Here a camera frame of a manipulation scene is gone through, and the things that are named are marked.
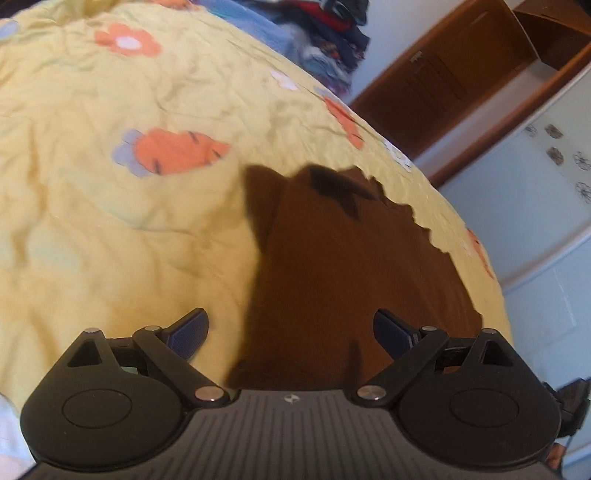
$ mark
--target white cloth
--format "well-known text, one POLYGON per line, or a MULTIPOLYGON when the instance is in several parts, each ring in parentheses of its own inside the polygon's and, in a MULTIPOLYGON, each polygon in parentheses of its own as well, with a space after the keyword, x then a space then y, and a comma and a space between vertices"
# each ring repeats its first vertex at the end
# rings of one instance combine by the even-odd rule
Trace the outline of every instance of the white cloth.
POLYGON ((35 465, 12 404, 0 395, 0 480, 15 480, 35 465))

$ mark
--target wooden cabinet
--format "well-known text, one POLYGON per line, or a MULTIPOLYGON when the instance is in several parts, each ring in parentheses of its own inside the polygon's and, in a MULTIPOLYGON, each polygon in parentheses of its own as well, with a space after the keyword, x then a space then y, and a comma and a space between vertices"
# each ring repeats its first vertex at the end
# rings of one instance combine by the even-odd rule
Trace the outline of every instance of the wooden cabinet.
POLYGON ((533 60, 535 52, 504 0, 469 0, 352 108, 413 158, 533 60))
POLYGON ((591 17, 575 0, 525 0, 514 12, 540 59, 556 70, 591 41, 591 17))

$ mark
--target flower decal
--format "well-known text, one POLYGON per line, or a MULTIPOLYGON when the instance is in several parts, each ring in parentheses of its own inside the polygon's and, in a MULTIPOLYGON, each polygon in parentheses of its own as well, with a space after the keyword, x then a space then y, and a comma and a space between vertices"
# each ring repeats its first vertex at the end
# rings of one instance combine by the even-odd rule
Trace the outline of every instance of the flower decal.
POLYGON ((292 90, 296 92, 299 90, 296 83, 291 80, 285 73, 278 72, 277 70, 271 70, 271 76, 277 81, 281 88, 286 90, 292 90))
POLYGON ((564 155, 556 147, 550 147, 546 150, 546 155, 548 155, 559 167, 564 163, 564 155))
POLYGON ((483 248, 482 244, 480 243, 480 240, 478 240, 478 237, 476 236, 476 234, 474 232, 472 232, 472 230, 470 230, 470 229, 467 229, 467 230, 468 230, 468 237, 470 238, 470 243, 472 244, 472 248, 478 254, 480 261, 482 261, 482 265, 484 265, 484 269, 485 269, 487 275, 494 280, 495 275, 492 272, 492 269, 490 268, 490 266, 488 264, 488 261, 486 259, 486 255, 484 253, 484 248, 483 248))
POLYGON ((578 181, 575 187, 585 203, 591 203, 591 187, 582 181, 578 181))
POLYGON ((0 26, 0 40, 12 37, 18 32, 18 23, 14 20, 8 20, 2 26, 0 26))
POLYGON ((404 153, 396 148, 392 142, 384 138, 384 146, 390 153, 390 156, 396 160, 396 162, 398 162, 402 168, 404 168, 406 171, 411 171, 413 169, 413 162, 411 162, 404 153))
POLYGON ((589 161, 589 159, 585 156, 583 152, 575 153, 573 155, 573 160, 582 170, 591 170, 591 161, 589 161))
POLYGON ((111 157, 137 177, 172 175, 217 162, 230 145, 196 132, 174 133, 153 128, 145 135, 128 131, 111 157))
POLYGON ((361 150, 365 145, 365 141, 361 137, 361 134, 357 128, 357 123, 355 123, 355 120, 351 115, 352 110, 345 103, 343 103, 341 99, 336 97, 328 90, 314 87, 314 91, 324 99, 326 108, 331 113, 331 115, 337 119, 337 122, 340 123, 340 126, 343 127, 343 130, 345 130, 345 133, 347 133, 347 138, 351 144, 357 150, 361 150))
POLYGON ((115 163, 127 167, 127 169, 136 177, 146 177, 151 173, 146 170, 135 158, 134 142, 142 137, 142 133, 137 130, 129 130, 123 135, 123 143, 116 147, 111 154, 115 163))
POLYGON ((546 125, 546 128, 544 128, 544 130, 546 130, 546 133, 549 136, 551 136, 552 138, 555 138, 555 139, 559 139, 564 136, 564 134, 552 124, 546 125))
POLYGON ((538 136, 538 129, 532 124, 529 124, 527 127, 525 127, 525 133, 528 137, 535 138, 538 136))
POLYGON ((133 30, 121 23, 111 24, 107 32, 95 32, 95 42, 97 45, 109 47, 114 53, 127 56, 155 57, 162 50, 160 44, 145 30, 133 30))

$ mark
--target folded clothes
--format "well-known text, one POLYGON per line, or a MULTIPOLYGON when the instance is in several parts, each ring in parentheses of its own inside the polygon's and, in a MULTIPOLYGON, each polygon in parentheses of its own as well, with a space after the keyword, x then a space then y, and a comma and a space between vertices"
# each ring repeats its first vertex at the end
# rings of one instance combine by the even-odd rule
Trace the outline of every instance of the folded clothes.
POLYGON ((339 68, 338 63, 324 55, 318 47, 308 47, 304 50, 301 66, 311 74, 319 74, 347 85, 351 84, 351 75, 339 68))
POLYGON ((355 55, 353 54, 353 50, 338 32, 322 23, 312 15, 304 12, 299 7, 285 7, 283 12, 285 22, 298 24, 311 37, 314 35, 319 35, 325 40, 334 43, 339 51, 340 61, 343 62, 349 71, 355 70, 357 68, 358 62, 355 58, 355 55))
POLYGON ((353 27, 348 30, 344 30, 340 33, 347 42, 352 43, 358 49, 365 51, 369 47, 370 38, 365 35, 359 27, 353 27))
POLYGON ((272 21, 233 0, 199 0, 213 15, 223 18, 268 47, 289 58, 293 38, 272 21))
MULTIPOLYGON (((331 59, 335 59, 336 61, 340 62, 339 49, 336 47, 336 45, 334 43, 325 40, 324 38, 322 38, 319 35, 314 35, 312 37, 312 45, 321 49, 322 53, 324 55, 326 55, 327 57, 329 57, 331 59)), ((357 62, 360 62, 365 59, 365 52, 363 50, 360 50, 359 48, 357 48, 357 46, 355 46, 353 44, 349 44, 349 46, 353 50, 353 55, 355 56, 355 59, 357 59, 357 62)), ((341 63, 341 68, 343 70, 347 70, 345 65, 343 65, 342 62, 340 62, 340 63, 341 63)))
POLYGON ((353 27, 352 21, 344 21, 335 17, 334 15, 322 10, 320 4, 304 0, 292 0, 290 3, 298 8, 301 8, 304 12, 312 15, 312 17, 316 17, 322 23, 325 23, 337 32, 342 32, 353 27))
POLYGON ((358 25, 368 22, 369 0, 320 0, 320 5, 345 21, 351 18, 358 25))
POLYGON ((296 65, 301 67, 304 52, 311 46, 308 33, 295 23, 285 23, 279 25, 291 37, 291 51, 285 56, 296 65))

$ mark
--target wooden door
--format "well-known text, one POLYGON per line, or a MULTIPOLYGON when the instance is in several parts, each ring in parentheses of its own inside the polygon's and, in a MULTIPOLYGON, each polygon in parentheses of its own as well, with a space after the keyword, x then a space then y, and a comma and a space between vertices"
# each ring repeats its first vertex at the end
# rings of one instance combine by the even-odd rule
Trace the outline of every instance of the wooden door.
POLYGON ((411 159, 536 58, 504 0, 469 0, 352 104, 411 159))

